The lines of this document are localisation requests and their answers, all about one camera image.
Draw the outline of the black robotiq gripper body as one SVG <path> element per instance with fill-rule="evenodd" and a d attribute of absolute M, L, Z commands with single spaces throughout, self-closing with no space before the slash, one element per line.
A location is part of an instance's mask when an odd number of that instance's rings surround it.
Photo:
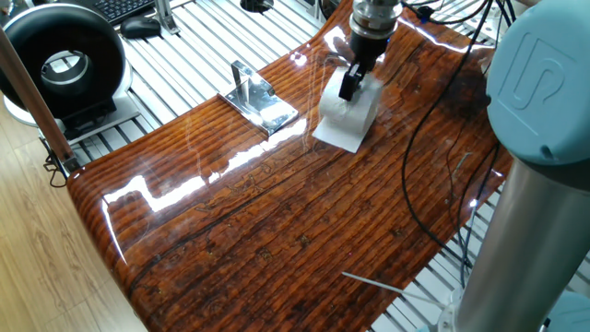
<path fill-rule="evenodd" d="M 377 58 L 385 52 L 388 43 L 388 38 L 375 40 L 352 32 L 350 49 L 354 53 L 353 63 L 364 69 L 373 69 Z"/>

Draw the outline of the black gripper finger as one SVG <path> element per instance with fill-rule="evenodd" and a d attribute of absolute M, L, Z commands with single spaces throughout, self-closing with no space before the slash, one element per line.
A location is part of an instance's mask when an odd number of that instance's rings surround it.
<path fill-rule="evenodd" d="M 344 74 L 338 97 L 345 101 L 351 101 L 354 92 L 364 78 L 364 71 L 360 64 L 353 64 Z"/>

